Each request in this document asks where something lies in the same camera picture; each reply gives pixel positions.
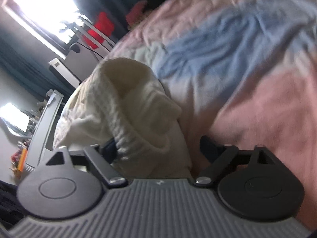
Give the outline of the cream knit zip sweater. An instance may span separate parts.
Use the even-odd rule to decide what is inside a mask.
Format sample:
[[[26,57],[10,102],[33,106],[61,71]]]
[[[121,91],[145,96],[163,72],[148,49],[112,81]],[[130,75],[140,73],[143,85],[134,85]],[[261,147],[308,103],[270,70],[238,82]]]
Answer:
[[[181,113],[150,67],[128,58],[105,60],[66,102],[53,148],[79,151],[114,140],[112,165],[126,178],[190,178]]]

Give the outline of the pink clothes pile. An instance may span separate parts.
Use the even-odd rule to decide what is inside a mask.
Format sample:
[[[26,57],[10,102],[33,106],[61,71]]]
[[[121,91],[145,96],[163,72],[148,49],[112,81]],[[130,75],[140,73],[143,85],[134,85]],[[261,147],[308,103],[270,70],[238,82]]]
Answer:
[[[126,15],[126,22],[128,26],[135,24],[142,16],[143,9],[147,5],[147,0],[138,1]]]

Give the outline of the white dresser desk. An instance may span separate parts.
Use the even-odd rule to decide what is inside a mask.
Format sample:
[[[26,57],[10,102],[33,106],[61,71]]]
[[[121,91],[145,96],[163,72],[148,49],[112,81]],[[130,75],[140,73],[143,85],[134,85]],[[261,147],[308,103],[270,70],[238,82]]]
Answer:
[[[55,127],[64,95],[54,90],[31,138],[24,170],[31,173],[52,152]]]

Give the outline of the orange box on desk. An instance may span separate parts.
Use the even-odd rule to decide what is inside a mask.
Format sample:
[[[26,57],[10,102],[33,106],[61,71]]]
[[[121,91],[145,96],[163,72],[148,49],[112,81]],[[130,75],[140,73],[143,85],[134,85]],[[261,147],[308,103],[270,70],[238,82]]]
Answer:
[[[24,164],[25,164],[25,160],[27,157],[27,152],[28,152],[27,148],[23,148],[23,150],[21,151],[18,166],[17,166],[17,170],[20,172],[22,172],[24,169]]]

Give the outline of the arched vanity mirror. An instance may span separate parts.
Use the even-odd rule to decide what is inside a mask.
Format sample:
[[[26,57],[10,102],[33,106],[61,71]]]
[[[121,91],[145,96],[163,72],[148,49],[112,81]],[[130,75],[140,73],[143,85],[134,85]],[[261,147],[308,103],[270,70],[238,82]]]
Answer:
[[[1,119],[8,131],[18,137],[28,137],[30,118],[12,103],[1,106]]]

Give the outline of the dark teal left curtain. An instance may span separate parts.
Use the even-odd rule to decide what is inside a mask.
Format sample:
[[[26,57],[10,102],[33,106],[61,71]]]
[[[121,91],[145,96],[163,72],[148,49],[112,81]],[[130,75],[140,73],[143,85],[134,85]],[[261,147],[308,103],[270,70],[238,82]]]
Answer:
[[[75,91],[61,82],[47,66],[40,64],[12,35],[1,30],[1,68],[36,99],[42,100],[52,89],[67,100]]]

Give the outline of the pastel patchwork bed quilt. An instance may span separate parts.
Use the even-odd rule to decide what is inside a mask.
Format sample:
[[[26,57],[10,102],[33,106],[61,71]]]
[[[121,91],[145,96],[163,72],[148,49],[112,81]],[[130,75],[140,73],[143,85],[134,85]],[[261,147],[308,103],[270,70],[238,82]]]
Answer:
[[[199,140],[267,146],[302,182],[316,229],[316,0],[167,0],[111,51],[150,66],[182,108],[192,173]]]

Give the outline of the white metal rack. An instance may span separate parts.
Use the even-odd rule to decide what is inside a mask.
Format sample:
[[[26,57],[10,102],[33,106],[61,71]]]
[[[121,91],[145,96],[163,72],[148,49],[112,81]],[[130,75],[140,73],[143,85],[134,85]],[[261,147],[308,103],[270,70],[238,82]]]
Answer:
[[[110,39],[108,36],[106,36],[96,27],[94,27],[94,25],[92,25],[92,22],[90,22],[90,20],[86,18],[86,16],[84,16],[83,14],[79,14],[77,19],[74,22],[71,22],[71,23],[63,22],[63,28],[60,29],[59,32],[63,33],[68,30],[72,31],[74,35],[78,37],[80,36],[86,37],[98,48],[100,48],[101,50],[107,53],[109,53],[116,44],[112,39]],[[94,31],[103,40],[98,41],[96,37],[94,37],[92,34],[88,32],[89,30]]]

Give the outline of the red hanging bag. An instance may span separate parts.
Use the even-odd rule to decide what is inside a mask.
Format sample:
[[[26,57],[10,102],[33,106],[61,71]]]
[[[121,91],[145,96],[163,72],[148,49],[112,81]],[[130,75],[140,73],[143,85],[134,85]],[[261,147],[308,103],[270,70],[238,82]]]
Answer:
[[[113,24],[113,22],[111,22],[111,20],[108,18],[105,12],[100,12],[98,14],[97,20],[94,23],[92,23],[92,25],[94,25],[94,27],[96,27],[98,30],[100,30],[109,38],[111,37],[113,31],[115,30],[115,25]],[[94,31],[89,30],[88,32],[92,34],[94,37],[96,37],[98,41],[103,40]],[[90,40],[88,40],[86,37],[83,37],[83,39],[85,40],[87,45],[90,46],[91,49],[93,50],[98,49],[98,47],[95,44],[93,44]]]

